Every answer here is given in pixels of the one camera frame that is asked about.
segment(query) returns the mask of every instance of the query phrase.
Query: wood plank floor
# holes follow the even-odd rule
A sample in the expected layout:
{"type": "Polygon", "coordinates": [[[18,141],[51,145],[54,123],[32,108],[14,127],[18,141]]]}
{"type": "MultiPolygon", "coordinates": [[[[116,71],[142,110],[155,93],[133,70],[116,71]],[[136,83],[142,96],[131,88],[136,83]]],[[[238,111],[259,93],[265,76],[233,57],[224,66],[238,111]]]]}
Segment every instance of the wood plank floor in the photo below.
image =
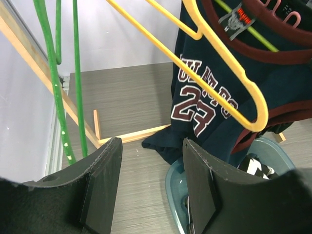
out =
{"type": "MultiPolygon", "coordinates": [[[[102,138],[170,123],[172,64],[144,65],[82,73],[83,106],[93,124],[98,109],[102,138]]],[[[69,96],[75,101],[71,75],[69,96]]],[[[75,155],[81,159],[78,127],[68,117],[75,155]]],[[[312,121],[295,123],[281,146],[297,167],[312,167],[312,121]]],[[[95,150],[88,142],[89,153],[95,150]]],[[[63,168],[67,167],[66,158],[63,168]]],[[[124,144],[112,234],[177,234],[164,180],[169,165],[141,141],[124,144]]]]}

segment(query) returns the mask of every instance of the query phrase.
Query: laundry basket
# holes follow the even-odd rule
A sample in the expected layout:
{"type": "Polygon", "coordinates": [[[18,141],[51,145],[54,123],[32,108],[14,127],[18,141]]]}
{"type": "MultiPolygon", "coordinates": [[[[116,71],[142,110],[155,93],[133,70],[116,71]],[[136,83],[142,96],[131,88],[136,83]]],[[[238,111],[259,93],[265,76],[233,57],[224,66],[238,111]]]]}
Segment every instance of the laundry basket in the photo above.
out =
{"type": "MultiPolygon", "coordinates": [[[[278,175],[295,168],[282,148],[265,137],[253,141],[249,153],[258,155],[261,162],[274,168],[278,175]]],[[[166,175],[165,187],[169,206],[179,232],[186,234],[188,216],[184,201],[188,190],[182,162],[176,161],[171,165],[166,175]]]]}

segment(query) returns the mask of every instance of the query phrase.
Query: yellow plastic hanger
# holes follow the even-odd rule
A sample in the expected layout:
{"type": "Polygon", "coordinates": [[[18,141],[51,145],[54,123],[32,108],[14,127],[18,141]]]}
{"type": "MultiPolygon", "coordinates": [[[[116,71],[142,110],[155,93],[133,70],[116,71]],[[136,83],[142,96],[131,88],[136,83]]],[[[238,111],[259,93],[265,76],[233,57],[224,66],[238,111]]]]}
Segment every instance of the yellow plastic hanger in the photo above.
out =
{"type": "Polygon", "coordinates": [[[146,0],[154,8],[164,14],[174,24],[176,24],[181,30],[192,37],[194,40],[199,40],[204,35],[214,49],[219,53],[222,59],[230,67],[233,73],[242,82],[245,88],[252,96],[256,109],[257,120],[254,123],[249,122],[242,114],[231,106],[223,97],[221,97],[211,86],[201,79],[191,68],[189,68],[180,58],[178,58],[172,51],[170,51],[164,44],[162,44],[157,38],[155,38],[148,30],[146,30],[139,22],[137,22],[131,15],[129,15],[115,0],[108,1],[120,14],[122,14],[134,27],[136,27],[142,34],[144,34],[155,46],[157,46],[165,55],[167,55],[179,68],[181,68],[187,75],[189,75],[196,83],[209,93],[221,106],[224,107],[242,126],[253,132],[262,131],[268,123],[268,106],[266,101],[258,88],[258,86],[250,81],[245,74],[245,70],[238,63],[235,57],[211,29],[205,19],[202,17],[196,0],[182,0],[186,10],[188,11],[191,19],[196,24],[198,30],[195,32],[178,18],[172,15],[169,11],[163,8],[155,0],[146,0]]]}

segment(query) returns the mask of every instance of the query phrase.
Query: wooden clothes rack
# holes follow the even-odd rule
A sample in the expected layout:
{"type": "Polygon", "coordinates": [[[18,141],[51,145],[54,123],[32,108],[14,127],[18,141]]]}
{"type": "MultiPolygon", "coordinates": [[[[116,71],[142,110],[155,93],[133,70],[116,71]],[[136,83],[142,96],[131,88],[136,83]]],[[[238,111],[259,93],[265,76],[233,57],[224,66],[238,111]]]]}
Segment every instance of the wooden clothes rack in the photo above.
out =
{"type": "MultiPolygon", "coordinates": [[[[9,12],[9,10],[6,8],[2,1],[0,1],[0,30],[14,46],[14,48],[18,51],[18,53],[22,56],[22,58],[27,62],[27,64],[31,67],[31,69],[35,72],[35,74],[39,77],[41,82],[53,94],[50,70],[48,65],[40,55],[40,52],[32,45],[30,39],[26,36],[23,29],[19,26],[16,19],[12,16],[12,14],[9,12]]],[[[63,89],[61,89],[61,92],[66,112],[78,125],[76,106],[63,89]]],[[[97,110],[94,110],[95,131],[92,130],[92,128],[86,121],[84,121],[84,125],[86,136],[97,149],[110,139],[101,139],[101,130],[97,110]]],[[[170,125],[163,125],[138,132],[120,135],[117,137],[121,138],[123,143],[132,142],[135,140],[145,139],[168,126],[170,125]]],[[[278,134],[276,136],[276,139],[278,142],[286,140],[283,134],[278,134]]]]}

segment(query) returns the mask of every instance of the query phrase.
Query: wall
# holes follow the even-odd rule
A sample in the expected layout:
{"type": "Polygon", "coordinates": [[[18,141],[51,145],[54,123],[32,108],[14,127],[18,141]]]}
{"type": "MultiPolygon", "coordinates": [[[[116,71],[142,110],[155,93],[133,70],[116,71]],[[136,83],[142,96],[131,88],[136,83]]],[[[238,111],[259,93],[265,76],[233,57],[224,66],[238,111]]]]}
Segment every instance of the wall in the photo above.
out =
{"type": "MultiPolygon", "coordinates": [[[[33,0],[11,0],[36,39],[45,49],[44,38],[33,0]]],[[[181,0],[158,0],[174,15],[181,0]]],[[[145,0],[117,0],[126,11],[154,36],[173,50],[178,28],[145,0]]],[[[51,28],[55,29],[56,0],[46,0],[51,28]]],[[[74,37],[72,1],[62,1],[63,63],[59,73],[74,72],[74,37]]],[[[82,71],[169,62],[148,39],[123,18],[105,0],[78,0],[80,59],[82,71]]]]}
{"type": "Polygon", "coordinates": [[[47,162],[53,96],[0,32],[0,177],[39,180],[47,162]]]}

